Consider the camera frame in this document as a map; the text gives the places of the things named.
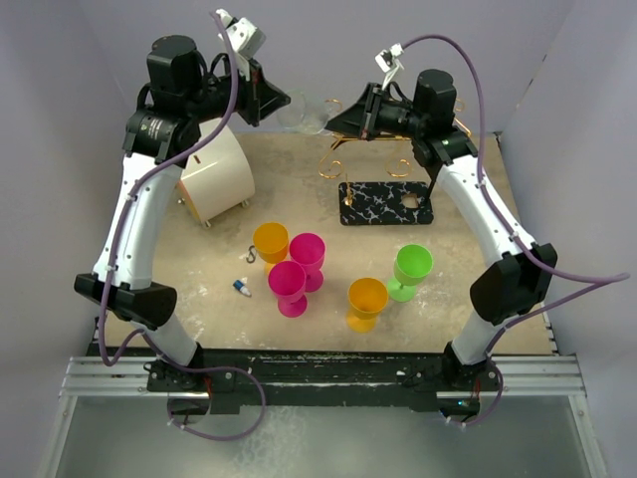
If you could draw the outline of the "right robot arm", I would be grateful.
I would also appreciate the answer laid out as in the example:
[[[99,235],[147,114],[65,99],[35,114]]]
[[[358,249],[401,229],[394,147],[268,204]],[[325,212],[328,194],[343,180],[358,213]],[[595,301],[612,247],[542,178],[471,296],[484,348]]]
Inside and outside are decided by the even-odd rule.
[[[329,131],[363,140],[407,137],[413,156],[433,184],[453,200],[477,237],[486,271],[470,288],[472,314],[446,347],[453,358],[442,367],[444,381],[465,389],[478,377],[498,332],[545,298],[555,266],[551,244],[539,245],[517,223],[479,163],[479,152],[454,124],[457,91],[450,74],[425,70],[410,100],[397,100],[380,85],[368,84],[360,98],[330,119]]]

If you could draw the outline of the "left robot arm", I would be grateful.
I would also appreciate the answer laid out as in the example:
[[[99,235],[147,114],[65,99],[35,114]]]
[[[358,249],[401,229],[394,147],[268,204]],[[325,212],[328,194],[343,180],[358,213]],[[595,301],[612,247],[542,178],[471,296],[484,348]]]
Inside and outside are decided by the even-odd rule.
[[[188,158],[211,141],[200,126],[226,124],[231,114],[257,126],[290,98],[269,83],[254,55],[264,43],[259,33],[230,33],[225,52],[206,63],[195,42],[172,35],[156,40],[146,58],[149,81],[139,91],[136,110],[125,126],[122,179],[111,227],[91,272],[79,274],[74,289],[100,307],[98,343],[103,362],[122,355],[106,351],[106,316],[129,322],[173,361],[170,379],[183,390],[201,385],[198,344],[174,311],[175,289],[153,282],[152,264],[160,223]]]

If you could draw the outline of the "clear glass wine glass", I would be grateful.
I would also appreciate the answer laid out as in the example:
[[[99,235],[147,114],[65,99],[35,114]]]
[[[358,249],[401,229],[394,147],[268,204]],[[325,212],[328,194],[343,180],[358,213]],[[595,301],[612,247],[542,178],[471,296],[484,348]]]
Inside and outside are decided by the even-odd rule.
[[[329,120],[327,101],[301,90],[287,91],[290,102],[276,112],[281,127],[303,134],[320,134]]]

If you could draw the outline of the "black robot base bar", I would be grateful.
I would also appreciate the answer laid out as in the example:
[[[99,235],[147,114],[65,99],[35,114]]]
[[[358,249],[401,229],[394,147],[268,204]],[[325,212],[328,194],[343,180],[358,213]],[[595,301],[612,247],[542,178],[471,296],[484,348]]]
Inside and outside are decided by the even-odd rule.
[[[447,352],[334,352],[206,349],[176,368],[133,348],[112,367],[95,354],[82,361],[115,377],[137,375],[142,390],[169,396],[179,414],[236,414],[259,407],[399,407],[474,417],[485,392],[504,381],[483,361],[464,366]]]

